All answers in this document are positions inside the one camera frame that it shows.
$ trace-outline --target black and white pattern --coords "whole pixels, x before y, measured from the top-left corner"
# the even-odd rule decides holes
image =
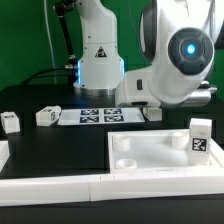
[[[51,113],[51,120],[54,121],[55,120],[55,112]]]
[[[51,109],[45,109],[42,112],[51,112],[51,111],[52,111]]]
[[[87,110],[81,110],[81,115],[99,115],[99,110],[95,109],[87,109]]]
[[[98,116],[80,117],[80,124],[99,123]]]
[[[198,151],[198,152],[206,152],[207,151],[207,139],[193,138],[192,150]]]
[[[124,122],[124,117],[122,115],[115,116],[104,116],[104,121],[107,122]]]
[[[7,116],[4,116],[4,118],[6,118],[6,119],[14,118],[14,116],[13,115],[7,115]]]
[[[122,110],[117,108],[104,109],[104,114],[122,114]]]

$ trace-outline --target cable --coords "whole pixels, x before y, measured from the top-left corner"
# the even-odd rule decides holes
[[[126,4],[127,4],[127,9],[128,9],[128,16],[129,16],[129,21],[131,23],[131,27],[132,27],[132,31],[133,31],[133,34],[137,40],[137,43],[138,43],[138,49],[139,49],[139,52],[140,54],[142,55],[142,58],[143,58],[143,62],[145,65],[148,65],[148,60],[145,58],[143,52],[142,52],[142,47],[141,47],[141,43],[140,43],[140,40],[139,40],[139,36],[137,35],[137,31],[135,30],[135,26],[134,26],[134,22],[133,22],[133,19],[132,19],[132,15],[131,15],[131,7],[130,7],[130,2],[129,0],[126,0]]]
[[[48,36],[48,42],[50,46],[50,52],[51,52],[51,61],[53,68],[55,68],[55,58],[54,58],[54,49],[52,45],[52,39],[51,39],[51,33],[49,28],[49,19],[48,19],[48,10],[47,10],[47,0],[44,0],[44,17],[45,17],[45,24],[47,29],[47,36]]]
[[[42,71],[39,71],[33,75],[31,75],[28,79],[25,79],[20,85],[27,85],[32,79],[38,77],[39,75],[42,75],[44,73],[47,73],[47,72],[54,72],[54,71],[58,71],[58,70],[65,70],[65,67],[57,67],[57,68],[49,68],[49,69],[45,69],[45,70],[42,70]]]

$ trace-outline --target white tray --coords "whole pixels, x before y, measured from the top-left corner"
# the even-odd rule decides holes
[[[176,131],[108,133],[110,174],[0,180],[0,206],[223,194],[222,149],[212,140],[210,165],[188,166],[186,149],[171,147]],[[115,135],[130,137],[129,152],[114,152]],[[125,158],[137,168],[116,169]]]
[[[172,146],[172,136],[174,133],[188,133],[188,130],[159,130],[159,131],[138,131],[138,132],[110,132],[108,133],[109,143],[109,160],[111,173],[125,173],[144,171],[146,169],[168,169],[191,167],[188,165],[188,146],[185,148],[174,148]],[[126,139],[129,141],[129,150],[125,151],[120,148],[117,151],[113,139]],[[211,139],[210,147],[210,166],[224,167],[224,152]],[[118,161],[135,161],[136,168],[120,169],[116,167]]]

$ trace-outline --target circular hole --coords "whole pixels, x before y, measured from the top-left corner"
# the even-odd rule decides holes
[[[133,169],[137,168],[137,162],[133,159],[121,159],[116,162],[117,169]]]

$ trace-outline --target white block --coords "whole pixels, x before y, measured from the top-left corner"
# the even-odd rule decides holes
[[[14,112],[2,113],[1,123],[6,134],[20,132],[19,118]]]
[[[61,108],[59,106],[45,107],[36,113],[37,126],[50,126],[59,119]]]
[[[149,121],[162,120],[162,109],[160,108],[143,108],[143,114]]]
[[[191,119],[188,151],[189,165],[210,165],[212,120]]]
[[[0,172],[9,158],[8,141],[0,141]]]

